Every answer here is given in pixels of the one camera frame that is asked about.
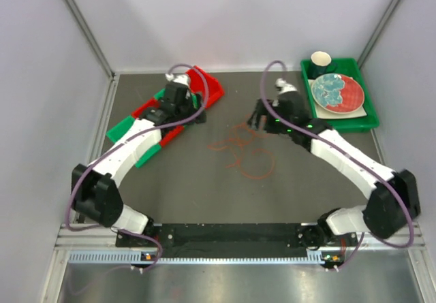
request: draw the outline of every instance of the red drawing on table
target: red drawing on table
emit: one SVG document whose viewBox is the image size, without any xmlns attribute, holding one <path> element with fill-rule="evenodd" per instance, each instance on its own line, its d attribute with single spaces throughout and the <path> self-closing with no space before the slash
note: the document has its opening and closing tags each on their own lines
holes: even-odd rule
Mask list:
<svg viewBox="0 0 436 303">
<path fill-rule="evenodd" d="M 240 137 L 239 131 L 243 130 L 246 131 L 250 137 L 249 139 L 243 139 Z M 275 156 L 272 152 L 269 150 L 265 150 L 264 148 L 255 148 L 251 151 L 252 155 L 258 155 L 258 154 L 267 154 L 270 156 L 270 169 L 267 171 L 267 173 L 263 175 L 251 175 L 248 172 L 246 172 L 241 163 L 243 162 L 244 156 L 246 155 L 247 151 L 244 149 L 244 147 L 250 143 L 252 143 L 256 138 L 266 138 L 270 134 L 261 134 L 258 133 L 252 129 L 250 129 L 245 122 L 241 124 L 237 124 L 233 126 L 229 131 L 229 138 L 227 140 L 222 140 L 213 144 L 208 145 L 207 147 L 214 151 L 222 151 L 222 150 L 230 150 L 230 152 L 233 154 L 235 158 L 235 162 L 231 163 L 226 166 L 226 168 L 232 168 L 236 167 L 239 172 L 250 179 L 264 179 L 272 174 L 275 167 Z"/>
</svg>

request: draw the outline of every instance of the green plastic piece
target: green plastic piece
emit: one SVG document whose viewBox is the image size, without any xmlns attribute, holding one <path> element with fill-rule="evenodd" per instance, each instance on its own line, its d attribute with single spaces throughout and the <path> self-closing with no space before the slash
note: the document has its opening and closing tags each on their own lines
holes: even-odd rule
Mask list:
<svg viewBox="0 0 436 303">
<path fill-rule="evenodd" d="M 118 125 L 109 130 L 106 135 L 112 143 L 118 142 L 130 129 L 130 127 L 134 124 L 135 118 L 132 116 L 128 116 L 124 118 Z"/>
<path fill-rule="evenodd" d="M 165 94 L 165 89 L 162 89 L 162 90 L 160 90 L 159 92 L 157 92 L 157 93 L 155 94 L 154 98 L 155 98 L 156 100 L 159 100 L 161 97 L 164 96 L 164 94 Z"/>
<path fill-rule="evenodd" d="M 197 95 L 195 95 L 195 94 L 193 93 L 191 96 L 192 96 L 193 107 L 194 107 L 195 109 L 198 109 Z"/>
<path fill-rule="evenodd" d="M 147 152 L 144 153 L 144 155 L 138 160 L 137 163 L 135 163 L 135 166 L 137 168 L 141 167 L 144 163 L 146 163 L 153 155 L 158 153 L 161 150 L 161 144 L 155 144 L 152 147 L 150 147 Z"/>
<path fill-rule="evenodd" d="M 373 102 L 371 101 L 371 96 L 369 95 L 366 84 L 364 83 L 362 74 L 360 73 L 359 67 L 357 66 L 356 60 L 353 58 L 339 58 L 333 59 L 333 63 L 337 63 L 338 67 L 334 71 L 337 74 L 343 74 L 349 77 L 352 77 L 359 83 L 365 93 L 365 101 L 363 103 L 363 108 L 367 113 L 366 116 L 358 117 L 358 118 L 349 118 L 349 119 L 327 119 L 328 123 L 333 126 L 337 131 L 341 133 L 347 132 L 362 132 L 369 131 L 372 128 L 376 128 L 379 126 L 379 117 L 375 111 Z M 311 107 L 312 115 L 316 117 L 315 111 L 315 102 L 312 97 L 311 87 L 309 85 L 309 81 L 307 79 L 307 70 L 310 65 L 310 60 L 301 61 L 301 71 L 302 78 L 305 82 L 307 97 L 309 99 L 309 105 Z"/>
</svg>

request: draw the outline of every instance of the blue pattern on plate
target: blue pattern on plate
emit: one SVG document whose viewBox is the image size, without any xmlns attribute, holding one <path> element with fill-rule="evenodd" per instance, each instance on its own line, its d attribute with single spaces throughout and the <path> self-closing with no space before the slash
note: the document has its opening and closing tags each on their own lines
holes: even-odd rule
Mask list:
<svg viewBox="0 0 436 303">
<path fill-rule="evenodd" d="M 344 87 L 345 82 L 337 74 L 327 74 L 313 83 L 312 93 L 321 106 L 336 107 L 342 103 L 341 89 Z"/>
</svg>

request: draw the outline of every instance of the green tray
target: green tray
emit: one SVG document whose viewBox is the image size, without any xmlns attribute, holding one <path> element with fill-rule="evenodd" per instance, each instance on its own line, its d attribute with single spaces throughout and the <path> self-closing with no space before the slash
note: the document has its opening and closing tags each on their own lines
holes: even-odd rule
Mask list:
<svg viewBox="0 0 436 303">
<path fill-rule="evenodd" d="M 334 63 L 338 64 L 337 69 L 334 71 L 338 74 L 343 74 L 355 79 L 362 87 L 365 93 L 365 101 L 363 103 L 363 108 L 367 113 L 366 116 L 358 117 L 358 118 L 350 118 L 350 119 L 326 119 L 329 124 L 331 124 L 337 131 L 341 133 L 346 132 L 359 132 L 359 131 L 369 131 L 372 128 L 376 128 L 379 126 L 379 117 L 375 112 L 375 108 L 373 102 L 371 101 L 371 97 L 369 96 L 369 92 L 365 82 L 363 80 L 362 74 L 360 73 L 359 67 L 357 66 L 356 60 L 353 58 L 339 58 L 333 59 Z M 309 104 L 311 106 L 312 115 L 316 117 L 315 111 L 315 102 L 312 97 L 311 87 L 309 85 L 309 81 L 307 79 L 307 70 L 309 68 L 310 60 L 302 60 L 301 61 L 301 70 L 302 70 L 302 78 L 305 82 L 307 97 L 309 99 Z"/>
</svg>

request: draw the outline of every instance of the red plastic piece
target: red plastic piece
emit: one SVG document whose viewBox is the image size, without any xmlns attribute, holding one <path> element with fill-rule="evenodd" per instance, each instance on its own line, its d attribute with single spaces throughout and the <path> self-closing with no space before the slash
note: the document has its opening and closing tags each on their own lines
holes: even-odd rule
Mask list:
<svg viewBox="0 0 436 303">
<path fill-rule="evenodd" d="M 206 78 L 209 87 L 209 100 L 207 101 L 206 108 L 209 108 L 224 95 L 224 90 L 215 78 L 204 72 L 204 70 L 201 70 L 198 66 L 194 67 L 203 74 L 204 78 Z M 191 78 L 191 83 L 189 84 L 191 91 L 194 93 L 201 92 L 204 97 L 204 85 L 201 77 L 193 69 L 188 70 L 186 74 Z"/>
<path fill-rule="evenodd" d="M 181 125 L 174 128 L 172 131 L 168 132 L 168 134 L 165 135 L 165 137 L 159 142 L 161 144 L 161 147 L 165 147 L 170 141 L 175 138 L 182 130 L 185 128 Z"/>
<path fill-rule="evenodd" d="M 134 118 L 138 118 L 142 112 L 148 108 L 148 107 L 155 107 L 158 108 L 159 107 L 159 101 L 157 101 L 154 97 L 152 97 L 151 99 L 149 99 L 145 104 L 143 104 L 142 106 L 140 106 L 138 109 L 136 109 L 131 116 Z"/>
</svg>

